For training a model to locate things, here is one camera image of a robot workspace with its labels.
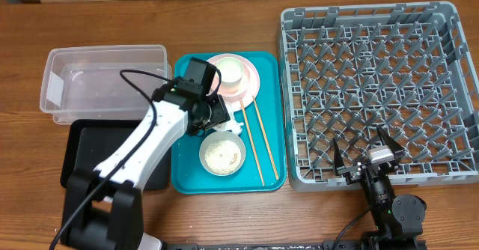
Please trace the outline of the white napkin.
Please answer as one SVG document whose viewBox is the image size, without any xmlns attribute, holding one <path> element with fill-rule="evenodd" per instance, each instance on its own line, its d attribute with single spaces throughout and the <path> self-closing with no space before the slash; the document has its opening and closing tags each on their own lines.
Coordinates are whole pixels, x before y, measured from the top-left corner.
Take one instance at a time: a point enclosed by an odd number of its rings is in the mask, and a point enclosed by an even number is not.
<svg viewBox="0 0 479 250">
<path fill-rule="evenodd" d="M 231 109 L 227 108 L 227 110 L 230 116 L 230 120 L 213 127 L 213 129 L 218 132 L 232 132 L 235 135 L 240 135 L 242 133 L 242 126 L 244 125 L 244 123 L 238 123 Z"/>
</svg>

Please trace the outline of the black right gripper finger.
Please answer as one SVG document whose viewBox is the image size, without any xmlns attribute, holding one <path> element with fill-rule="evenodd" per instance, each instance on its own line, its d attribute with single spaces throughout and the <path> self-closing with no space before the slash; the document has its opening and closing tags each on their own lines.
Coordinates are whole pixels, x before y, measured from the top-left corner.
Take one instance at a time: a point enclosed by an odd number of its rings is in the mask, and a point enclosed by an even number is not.
<svg viewBox="0 0 479 250">
<path fill-rule="evenodd" d="M 381 126 L 377 126 L 376 131 L 382 144 L 388 146 L 394 156 L 405 156 L 404 147 L 395 141 Z"/>
<path fill-rule="evenodd" d="M 334 160 L 333 160 L 333 167 L 335 172 L 339 172 L 340 169 L 344 168 L 344 161 L 340 152 L 340 148 L 336 139 L 332 139 L 333 149 L 334 149 Z"/>
</svg>

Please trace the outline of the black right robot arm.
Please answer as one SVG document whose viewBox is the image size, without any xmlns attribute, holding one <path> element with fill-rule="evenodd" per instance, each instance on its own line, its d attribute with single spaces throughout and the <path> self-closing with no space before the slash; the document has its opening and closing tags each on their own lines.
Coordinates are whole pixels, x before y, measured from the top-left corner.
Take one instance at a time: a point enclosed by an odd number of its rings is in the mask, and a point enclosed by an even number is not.
<svg viewBox="0 0 479 250">
<path fill-rule="evenodd" d="M 338 143 L 332 141 L 335 174 L 344 177 L 348 185 L 359 183 L 368 207 L 343 228 L 331 248 L 426 250 L 426 242 L 417 239 L 423 233 L 426 202 L 416 195 L 396 195 L 388 176 L 399 167 L 405 148 L 382 127 L 378 126 L 376 131 L 382 145 L 369 150 L 367 156 L 349 167 L 344 164 Z M 368 213 L 376 230 L 365 231 L 359 240 L 343 240 L 346 231 Z"/>
</svg>

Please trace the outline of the white rice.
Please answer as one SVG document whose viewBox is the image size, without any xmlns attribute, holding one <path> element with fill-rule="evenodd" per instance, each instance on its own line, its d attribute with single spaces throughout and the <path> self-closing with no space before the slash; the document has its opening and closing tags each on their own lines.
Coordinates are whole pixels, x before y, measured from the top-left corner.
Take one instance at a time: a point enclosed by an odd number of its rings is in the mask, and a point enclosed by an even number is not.
<svg viewBox="0 0 479 250">
<path fill-rule="evenodd" d="M 229 140 L 214 141 L 207 147 L 204 155 L 206 166 L 218 175 L 232 174 L 240 166 L 241 160 L 240 147 Z"/>
</svg>

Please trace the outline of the grey bowl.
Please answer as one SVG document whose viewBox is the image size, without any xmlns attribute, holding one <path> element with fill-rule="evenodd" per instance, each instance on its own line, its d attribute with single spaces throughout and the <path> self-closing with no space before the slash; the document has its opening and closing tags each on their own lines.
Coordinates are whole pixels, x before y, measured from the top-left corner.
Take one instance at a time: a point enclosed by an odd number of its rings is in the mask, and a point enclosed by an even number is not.
<svg viewBox="0 0 479 250">
<path fill-rule="evenodd" d="M 245 162 L 242 139 L 232 132 L 212 132 L 202 142 L 199 159 L 206 171 L 225 177 L 236 173 Z"/>
</svg>

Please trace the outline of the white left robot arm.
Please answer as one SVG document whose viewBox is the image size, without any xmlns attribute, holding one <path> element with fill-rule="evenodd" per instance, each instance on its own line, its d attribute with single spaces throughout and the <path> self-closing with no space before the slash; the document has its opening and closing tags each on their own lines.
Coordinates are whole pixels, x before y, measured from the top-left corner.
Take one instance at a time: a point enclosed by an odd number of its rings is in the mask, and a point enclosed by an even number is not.
<svg viewBox="0 0 479 250">
<path fill-rule="evenodd" d="M 149 109 L 125 142 L 93 170 L 70 175 L 51 249 L 58 243 L 76 249 L 160 249 L 160 240 L 144 232 L 141 194 L 176 140 L 229 120 L 211 83 L 179 76 L 145 97 Z"/>
</svg>

